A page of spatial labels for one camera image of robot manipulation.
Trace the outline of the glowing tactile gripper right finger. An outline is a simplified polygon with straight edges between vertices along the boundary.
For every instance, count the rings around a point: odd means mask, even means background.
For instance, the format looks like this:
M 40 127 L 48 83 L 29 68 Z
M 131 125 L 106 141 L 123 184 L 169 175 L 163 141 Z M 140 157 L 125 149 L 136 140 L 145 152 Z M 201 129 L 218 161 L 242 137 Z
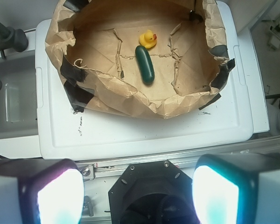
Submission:
M 280 153 L 202 155 L 192 197 L 202 224 L 280 224 Z

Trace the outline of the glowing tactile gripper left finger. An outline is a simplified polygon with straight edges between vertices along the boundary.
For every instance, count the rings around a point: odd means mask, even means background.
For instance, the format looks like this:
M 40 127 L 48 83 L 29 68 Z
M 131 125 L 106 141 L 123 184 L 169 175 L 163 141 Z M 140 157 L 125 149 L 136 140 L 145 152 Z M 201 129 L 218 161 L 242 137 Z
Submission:
M 78 224 L 84 181 L 70 159 L 0 159 L 0 224 Z

